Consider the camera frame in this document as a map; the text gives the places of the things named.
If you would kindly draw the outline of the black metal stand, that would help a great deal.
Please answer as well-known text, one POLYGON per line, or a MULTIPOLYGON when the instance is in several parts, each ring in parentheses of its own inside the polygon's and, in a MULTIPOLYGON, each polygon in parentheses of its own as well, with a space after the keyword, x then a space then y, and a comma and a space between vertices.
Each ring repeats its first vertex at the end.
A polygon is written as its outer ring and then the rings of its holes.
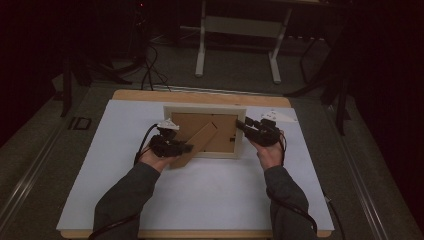
POLYGON ((63 85, 59 95, 62 101, 62 117, 68 114, 73 104, 72 79, 75 78, 82 86, 89 86, 92 83, 89 70, 94 70, 115 83, 131 85, 131 82, 119 77, 113 70, 108 70, 85 54, 69 37, 63 40, 63 54, 63 85))
POLYGON ((335 124, 338 132, 344 136, 344 119, 345 107, 347 101, 348 86, 351 79, 351 67, 353 58, 351 51, 345 49, 349 46, 346 42, 346 30, 344 24, 324 25, 321 28, 322 38, 329 46, 330 50, 323 61, 320 69, 311 76, 306 78, 303 60, 307 56, 309 50, 317 42, 314 39, 301 55, 299 61, 300 70, 306 86, 299 90, 285 93, 285 97, 299 97, 320 87, 324 87, 320 101, 323 105, 332 105, 337 101, 335 124))

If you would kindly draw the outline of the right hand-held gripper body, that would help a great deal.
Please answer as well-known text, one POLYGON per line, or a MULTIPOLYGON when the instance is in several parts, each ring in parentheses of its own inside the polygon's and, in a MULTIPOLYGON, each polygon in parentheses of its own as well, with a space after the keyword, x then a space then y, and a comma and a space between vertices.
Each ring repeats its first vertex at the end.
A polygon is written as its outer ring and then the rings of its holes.
POLYGON ((280 129, 277 127, 278 122, 294 123, 297 119, 277 112, 276 110, 270 110, 263 113, 261 119, 257 121, 261 123, 261 128, 256 129, 252 127, 255 133, 248 139, 263 147, 268 147, 276 144, 280 140, 280 129))

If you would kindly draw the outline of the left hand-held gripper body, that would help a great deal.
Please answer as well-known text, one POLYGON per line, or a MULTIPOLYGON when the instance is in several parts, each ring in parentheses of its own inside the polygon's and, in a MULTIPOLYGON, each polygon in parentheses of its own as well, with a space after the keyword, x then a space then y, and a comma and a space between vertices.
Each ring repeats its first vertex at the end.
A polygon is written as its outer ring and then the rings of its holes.
POLYGON ((159 131, 157 135, 154 135, 150 142, 149 147, 158 157, 174 157, 182 155, 180 152, 180 146, 177 145, 175 137, 177 131, 180 129, 170 118, 163 120, 154 125, 159 131))

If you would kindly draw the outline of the person's right hand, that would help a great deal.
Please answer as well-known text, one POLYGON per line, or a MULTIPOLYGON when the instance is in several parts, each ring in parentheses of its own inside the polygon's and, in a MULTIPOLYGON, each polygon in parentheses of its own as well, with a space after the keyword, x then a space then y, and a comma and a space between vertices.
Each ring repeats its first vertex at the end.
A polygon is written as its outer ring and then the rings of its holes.
POLYGON ((264 171, 275 166, 281 166, 284 162, 285 137, 283 131, 280 132, 279 137, 280 140, 276 144, 268 147, 263 147, 253 141, 250 141, 257 151, 257 157, 259 158, 260 165, 264 171))

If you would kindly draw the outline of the white table mat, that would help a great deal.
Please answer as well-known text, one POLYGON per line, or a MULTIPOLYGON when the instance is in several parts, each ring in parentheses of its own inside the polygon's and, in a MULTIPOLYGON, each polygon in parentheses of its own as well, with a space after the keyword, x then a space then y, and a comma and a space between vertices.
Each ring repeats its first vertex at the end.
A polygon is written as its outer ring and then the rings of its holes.
MULTIPOLYGON (((321 231, 333 230, 302 130, 292 108, 280 109, 285 133, 284 166, 306 194, 309 213, 321 231)), ((147 129, 164 118, 160 102, 108 102, 82 168, 58 222, 59 231, 89 230, 103 194, 133 166, 147 129)), ((141 229, 265 230, 271 228, 263 170, 256 151, 242 143, 237 159, 195 158, 185 167, 162 172, 141 213, 141 229)))

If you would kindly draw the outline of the white metal table frame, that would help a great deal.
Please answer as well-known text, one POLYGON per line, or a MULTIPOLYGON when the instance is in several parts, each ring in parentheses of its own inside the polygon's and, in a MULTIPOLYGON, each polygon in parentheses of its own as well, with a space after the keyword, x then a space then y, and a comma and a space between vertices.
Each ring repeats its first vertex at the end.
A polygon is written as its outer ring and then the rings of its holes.
POLYGON ((274 48, 268 52, 268 59, 273 82, 275 84, 280 84, 282 80, 280 76, 279 66, 277 63, 277 56, 279 54, 280 47, 288 27, 288 23, 292 15, 292 8, 287 8, 285 10, 282 22, 271 22, 208 15, 206 13, 206 7, 207 1, 202 0, 200 18, 200 40, 195 68, 195 76, 203 76, 206 56, 206 33, 224 33, 233 35, 274 38, 276 40, 276 43, 274 48))

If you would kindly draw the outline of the metal floor rail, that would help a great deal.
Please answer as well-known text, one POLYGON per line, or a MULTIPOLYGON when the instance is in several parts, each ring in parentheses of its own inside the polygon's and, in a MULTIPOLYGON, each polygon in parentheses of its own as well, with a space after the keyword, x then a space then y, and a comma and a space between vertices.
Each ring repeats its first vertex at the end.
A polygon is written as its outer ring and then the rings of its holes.
POLYGON ((4 232, 7 226, 13 221, 16 213, 19 211, 28 194, 31 192, 33 185, 47 163, 47 158, 50 155, 54 144, 60 137, 63 130, 64 126, 59 125, 48 136, 35 159, 31 161, 29 168, 15 185, 12 194, 0 209, 0 232, 4 232))
POLYGON ((348 164, 348 169, 352 178, 353 186, 355 188, 356 194, 358 196, 359 202, 367 219, 368 225, 370 226, 374 239, 389 240, 387 231, 381 221, 375 202, 372 199, 370 192, 366 187, 364 179, 359 171, 356 159, 354 158, 354 155, 348 147, 345 137, 339 133, 339 130, 336 126, 334 120, 336 112, 334 108, 331 105, 323 105, 322 108, 325 112, 327 120, 329 121, 329 124, 331 125, 332 131, 336 134, 336 139, 342 149, 345 161, 348 164))

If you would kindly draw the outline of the person's left hand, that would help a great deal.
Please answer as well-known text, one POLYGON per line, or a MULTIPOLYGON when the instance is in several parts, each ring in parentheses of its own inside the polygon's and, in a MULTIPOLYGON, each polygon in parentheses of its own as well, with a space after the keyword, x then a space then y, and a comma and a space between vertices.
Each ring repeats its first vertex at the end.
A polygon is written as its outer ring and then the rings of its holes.
POLYGON ((174 157, 158 157, 152 150, 146 150, 138 159, 139 162, 145 163, 156 171, 161 173, 168 165, 179 159, 179 156, 174 157))

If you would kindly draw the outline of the wooden picture frame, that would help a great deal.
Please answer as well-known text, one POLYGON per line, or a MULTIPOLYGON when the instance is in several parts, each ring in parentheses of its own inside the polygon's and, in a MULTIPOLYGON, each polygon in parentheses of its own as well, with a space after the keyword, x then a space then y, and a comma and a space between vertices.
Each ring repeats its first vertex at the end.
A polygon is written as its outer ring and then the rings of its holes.
POLYGON ((176 124, 176 139, 191 144, 172 169, 185 167, 193 158, 237 158, 242 145, 242 131, 236 127, 244 122, 246 108, 217 104, 166 104, 164 118, 176 124))

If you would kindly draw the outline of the black floor socket box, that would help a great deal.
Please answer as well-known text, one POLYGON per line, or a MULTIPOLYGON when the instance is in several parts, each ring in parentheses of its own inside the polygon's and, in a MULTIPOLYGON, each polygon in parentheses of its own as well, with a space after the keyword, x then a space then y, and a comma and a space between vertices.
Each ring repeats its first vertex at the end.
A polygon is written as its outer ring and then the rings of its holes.
POLYGON ((73 117, 68 125, 69 130, 88 130, 92 119, 86 117, 73 117))

